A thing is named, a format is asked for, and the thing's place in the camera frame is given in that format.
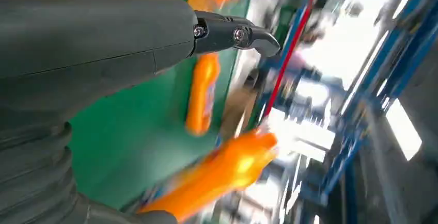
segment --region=blue metal frame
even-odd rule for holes
[[[424,1],[425,0],[409,0],[406,7],[399,14],[399,19],[410,18],[410,15],[417,12],[420,8],[424,8],[425,6],[422,5]],[[339,181],[339,178],[344,174],[347,189],[348,223],[357,223],[355,178],[352,162],[361,148],[361,145],[366,140],[367,123],[361,121],[362,115],[360,113],[363,111],[361,103],[381,108],[381,104],[376,105],[375,103],[380,103],[380,101],[386,97],[394,100],[405,88],[415,70],[421,64],[430,46],[438,36],[438,0],[429,1],[431,1],[432,4],[427,6],[429,10],[427,10],[426,13],[423,12],[425,17],[421,20],[418,30],[412,33],[411,30],[406,30],[404,27],[395,27],[390,31],[368,69],[367,74],[361,82],[356,82],[356,84],[359,84],[357,92],[353,93],[353,99],[347,111],[342,116],[344,123],[339,129],[339,134],[344,135],[341,150],[334,158],[327,174],[319,181],[318,175],[308,173],[302,183],[300,192],[302,199],[326,206],[331,191]],[[384,75],[388,73],[384,71],[384,66],[387,66],[389,60],[394,58],[390,58],[389,56],[393,48],[400,43],[406,42],[408,45],[402,53],[398,55],[395,68],[388,75]],[[379,97],[372,95],[376,92],[376,87],[378,87],[376,83],[378,80],[384,78],[387,79],[387,83],[382,94],[379,95]],[[309,185],[318,186],[318,190],[313,190]]]
[[[425,0],[409,0],[406,4],[406,6],[403,8],[403,10],[399,13],[397,16],[397,20],[405,20],[406,18],[409,18],[414,13],[419,13],[420,9],[423,7],[423,1]],[[383,78],[382,70],[384,69],[384,66],[390,59],[388,56],[390,55],[390,52],[392,49],[399,44],[400,42],[409,39],[412,39],[412,34],[408,30],[405,30],[404,27],[398,27],[396,26],[393,30],[390,31],[389,35],[387,36],[384,44],[378,51],[376,57],[374,58],[374,61],[372,62],[370,68],[368,69],[367,74],[362,79],[361,82],[356,82],[353,84],[349,92],[350,94],[354,94],[353,99],[348,106],[344,116],[347,117],[347,119],[352,118],[354,112],[357,110],[358,106],[357,103],[359,99],[361,98],[360,94],[356,94],[356,92],[352,92],[352,89],[354,88],[354,85],[359,84],[359,87],[357,89],[357,92],[360,92],[362,94],[369,95],[375,91],[375,83],[379,79]]]
[[[400,96],[402,90],[406,87],[408,81],[436,40],[438,35],[438,2],[434,1],[434,5],[426,13],[421,26],[389,75],[385,88],[379,95],[381,101],[384,101],[386,97],[391,98],[391,101],[393,101]]]

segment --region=detergent bottle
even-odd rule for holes
[[[163,186],[168,192],[139,212],[166,210],[183,222],[221,196],[256,182],[275,158],[276,143],[276,137],[261,128],[225,142],[168,180],[171,187]]]
[[[205,134],[210,127],[214,88],[220,72],[221,65],[217,53],[200,56],[193,72],[189,109],[185,121],[187,130],[195,136]]]

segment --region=industrial machinery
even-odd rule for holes
[[[319,134],[313,136],[318,142],[312,141],[311,145],[325,149],[320,163],[311,162],[302,153],[288,164],[289,183],[283,186],[285,193],[271,223],[437,222],[438,201],[431,192],[438,183],[435,101],[438,2],[393,1],[389,4],[394,9],[385,14],[388,20],[382,22],[374,46],[350,88],[344,91],[336,84],[314,82],[336,90],[343,99],[330,122],[333,125],[328,127],[333,135],[330,139],[318,137]],[[274,116],[268,115],[271,109],[275,110],[273,114],[288,110],[279,108],[288,107],[282,95],[288,77],[287,63],[312,3],[308,0],[303,4],[297,15],[301,18],[293,20],[291,35],[281,54],[282,67],[269,65],[279,71],[275,75],[279,75],[277,85],[268,89],[269,100],[260,98],[254,107],[257,113],[252,116],[253,125],[260,120],[257,115],[269,118]],[[405,109],[404,115],[396,109]],[[287,115],[280,117],[283,116],[281,121],[291,122]],[[392,125],[391,119],[410,120],[415,128],[402,122]],[[295,122],[285,125],[279,133],[285,133],[286,142],[295,142],[296,148],[292,129],[295,126]],[[316,133],[317,129],[306,131]],[[309,141],[306,139],[302,144],[309,145]],[[330,146],[321,148],[328,141]]]
[[[176,223],[167,212],[128,216],[79,194],[68,120],[191,55],[279,49],[248,20],[177,0],[0,2],[1,223]]]

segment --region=blue steel beam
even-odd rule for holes
[[[405,7],[401,10],[399,15],[396,17],[397,20],[405,20],[409,18],[412,13],[417,12],[418,8],[422,5],[424,0],[408,0]],[[402,39],[405,39],[407,36],[410,36],[409,32],[403,30],[401,27],[395,27],[386,38],[386,41],[380,48],[375,58],[370,58],[373,60],[371,66],[368,69],[365,77],[361,80],[361,82],[357,82],[359,84],[356,92],[361,92],[365,94],[371,94],[374,89],[374,82],[377,82],[381,78],[387,78],[387,76],[382,75],[382,68],[390,59],[389,55],[393,48],[400,42]],[[359,102],[360,96],[353,92],[353,100],[348,106],[345,117],[350,119],[353,116],[353,113],[357,110],[357,103]]]
[[[339,178],[344,174],[347,167],[351,165],[361,148],[364,139],[363,132],[363,129],[359,127],[357,130],[349,131],[350,134],[346,136],[340,153],[335,157],[331,168],[325,175],[320,186],[321,200],[324,205],[327,204],[328,197],[339,181]]]
[[[356,178],[353,163],[349,164],[345,170],[345,192],[347,223],[357,224]]]
[[[380,96],[381,100],[384,100],[386,97],[394,100],[400,96],[402,90],[406,87],[415,70],[436,40],[438,34],[438,0],[432,1],[435,3],[426,14],[411,43],[401,55],[400,60],[388,77],[385,88]]]

